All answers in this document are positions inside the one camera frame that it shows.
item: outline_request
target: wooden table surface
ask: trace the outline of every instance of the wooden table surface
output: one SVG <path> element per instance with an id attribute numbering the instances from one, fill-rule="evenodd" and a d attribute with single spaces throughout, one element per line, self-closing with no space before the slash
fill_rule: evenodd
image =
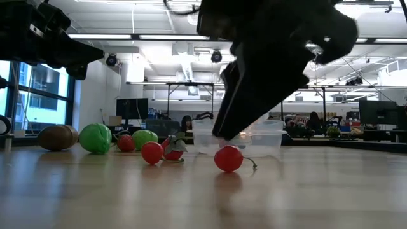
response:
<path id="1" fill-rule="evenodd" d="M 0 153 L 1 229 L 389 229 L 407 225 L 407 158 L 282 148 L 224 174 L 213 157 L 147 166 L 137 153 Z"/>

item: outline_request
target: wall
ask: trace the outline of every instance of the wall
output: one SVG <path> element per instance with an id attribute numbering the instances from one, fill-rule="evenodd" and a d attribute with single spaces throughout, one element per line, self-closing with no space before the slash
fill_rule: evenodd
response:
<path id="1" fill-rule="evenodd" d="M 73 127 L 81 131 L 91 123 L 102 123 L 102 117 L 108 123 L 109 116 L 116 114 L 120 87 L 119 74 L 101 61 L 90 63 L 86 80 L 75 82 Z"/>
<path id="2" fill-rule="evenodd" d="M 378 74 L 379 85 L 383 86 L 406 86 L 407 87 L 407 69 L 387 73 L 386 69 L 382 69 Z M 385 89 L 381 90 L 379 95 L 381 101 L 392 100 L 398 106 L 403 106 L 407 102 L 407 89 Z"/>

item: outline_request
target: computer monitor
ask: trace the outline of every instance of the computer monitor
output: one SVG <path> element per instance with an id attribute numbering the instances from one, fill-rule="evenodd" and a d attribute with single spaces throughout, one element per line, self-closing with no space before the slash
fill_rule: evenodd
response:
<path id="1" fill-rule="evenodd" d="M 168 137 L 180 132 L 181 126 L 178 121 L 147 119 L 146 130 L 154 132 L 158 137 Z"/>
<path id="2" fill-rule="evenodd" d="M 359 101 L 359 113 L 362 124 L 397 125 L 398 122 L 396 102 Z"/>
<path id="3" fill-rule="evenodd" d="M 128 120 L 146 119 L 148 117 L 148 99 L 118 99 L 116 115 L 125 120 L 125 128 L 128 127 Z"/>

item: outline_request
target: plastic container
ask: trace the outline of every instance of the plastic container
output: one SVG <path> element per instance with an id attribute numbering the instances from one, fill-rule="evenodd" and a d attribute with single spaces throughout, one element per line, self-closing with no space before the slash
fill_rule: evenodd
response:
<path id="1" fill-rule="evenodd" d="M 215 155 L 225 145 L 234 145 L 244 156 L 269 156 L 281 146 L 283 121 L 259 121 L 247 127 L 230 141 L 212 135 L 215 120 L 194 120 L 193 140 L 199 153 Z"/>

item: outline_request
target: red strawberry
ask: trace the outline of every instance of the red strawberry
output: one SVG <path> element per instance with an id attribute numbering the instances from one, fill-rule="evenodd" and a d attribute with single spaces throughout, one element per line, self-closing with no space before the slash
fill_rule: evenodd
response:
<path id="1" fill-rule="evenodd" d="M 173 150 L 170 153 L 164 154 L 164 158 L 166 160 L 177 161 L 182 157 L 183 154 L 184 154 L 184 152 L 182 152 L 182 151 Z"/>
<path id="2" fill-rule="evenodd" d="M 165 141 L 163 141 L 161 143 L 161 146 L 163 147 L 163 149 L 165 149 L 171 142 L 171 139 L 168 137 Z"/>
<path id="3" fill-rule="evenodd" d="M 119 139 L 117 141 L 117 147 L 122 151 L 122 152 L 131 152 L 135 149 L 134 142 L 132 136 L 125 134 L 119 136 Z"/>
<path id="4" fill-rule="evenodd" d="M 170 135 L 161 146 L 164 148 L 164 159 L 167 161 L 179 161 L 186 151 L 186 145 L 183 141 L 184 133 L 178 133 L 176 136 Z"/>

